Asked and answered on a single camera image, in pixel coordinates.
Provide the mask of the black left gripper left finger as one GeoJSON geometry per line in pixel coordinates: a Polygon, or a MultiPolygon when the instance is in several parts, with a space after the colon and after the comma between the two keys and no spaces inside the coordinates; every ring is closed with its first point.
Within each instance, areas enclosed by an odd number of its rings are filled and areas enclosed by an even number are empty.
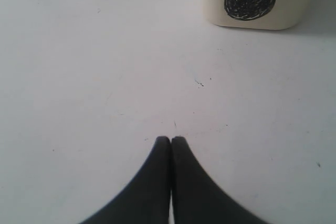
{"type": "Polygon", "coordinates": [[[83,223],[168,223],[171,199],[171,142],[159,136],[132,180],[83,223]]]}

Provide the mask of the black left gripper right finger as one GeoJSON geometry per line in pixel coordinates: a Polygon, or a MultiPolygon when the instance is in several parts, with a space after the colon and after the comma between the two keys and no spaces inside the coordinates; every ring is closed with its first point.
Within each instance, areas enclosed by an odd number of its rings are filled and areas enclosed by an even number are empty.
{"type": "Polygon", "coordinates": [[[184,137],[174,137],[171,148],[175,223],[265,223],[221,190],[199,164],[184,137]]]}

